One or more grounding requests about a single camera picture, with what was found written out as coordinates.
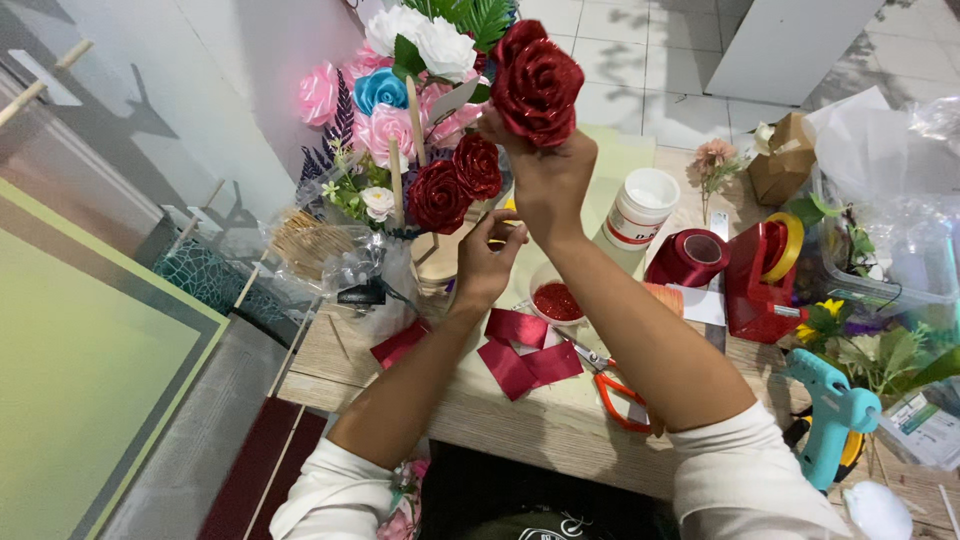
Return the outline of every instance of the red glitter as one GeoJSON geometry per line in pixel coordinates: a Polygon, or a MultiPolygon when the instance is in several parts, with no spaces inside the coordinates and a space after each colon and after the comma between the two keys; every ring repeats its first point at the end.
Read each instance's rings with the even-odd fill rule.
{"type": "Polygon", "coordinates": [[[575,321],[584,316],[566,283],[541,285],[534,293],[534,306],[555,321],[575,321]]]}

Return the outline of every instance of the blue ribbon rose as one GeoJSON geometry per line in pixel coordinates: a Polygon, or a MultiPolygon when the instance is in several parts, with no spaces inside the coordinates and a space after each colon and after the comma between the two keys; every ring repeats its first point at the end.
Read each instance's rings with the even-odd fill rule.
{"type": "Polygon", "coordinates": [[[390,67],[381,67],[371,75],[357,79],[353,87],[353,102],[367,116],[373,114],[373,107],[378,103],[398,109],[410,108],[407,85],[394,75],[390,67]]]}

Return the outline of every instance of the white sleeve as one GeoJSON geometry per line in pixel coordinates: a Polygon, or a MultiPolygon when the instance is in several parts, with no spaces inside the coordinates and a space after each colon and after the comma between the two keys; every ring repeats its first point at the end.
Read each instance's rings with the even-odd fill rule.
{"type": "Polygon", "coordinates": [[[762,403],[669,437],[681,459],[674,510],[684,538],[851,535],[827,498],[806,481],[762,403]]]}
{"type": "Polygon", "coordinates": [[[270,522],[275,540],[374,540],[389,517],[393,472],[321,439],[270,522]]]}

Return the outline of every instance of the green board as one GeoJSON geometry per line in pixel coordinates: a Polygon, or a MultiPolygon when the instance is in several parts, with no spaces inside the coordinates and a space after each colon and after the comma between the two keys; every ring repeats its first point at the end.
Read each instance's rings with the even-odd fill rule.
{"type": "Polygon", "coordinates": [[[94,536],[227,319],[0,180],[0,538],[94,536]]]}

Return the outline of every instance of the white tile floor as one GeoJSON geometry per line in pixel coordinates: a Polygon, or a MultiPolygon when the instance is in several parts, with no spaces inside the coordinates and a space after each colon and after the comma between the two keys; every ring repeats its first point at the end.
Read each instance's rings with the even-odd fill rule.
{"type": "MultiPolygon", "coordinates": [[[[703,95],[753,0],[520,0],[584,68],[578,118],[662,146],[714,137],[741,151],[746,132],[792,110],[703,95]]],[[[804,102],[814,110],[877,85],[892,107],[960,94],[960,20],[945,0],[917,0],[871,20],[804,102]]]]}

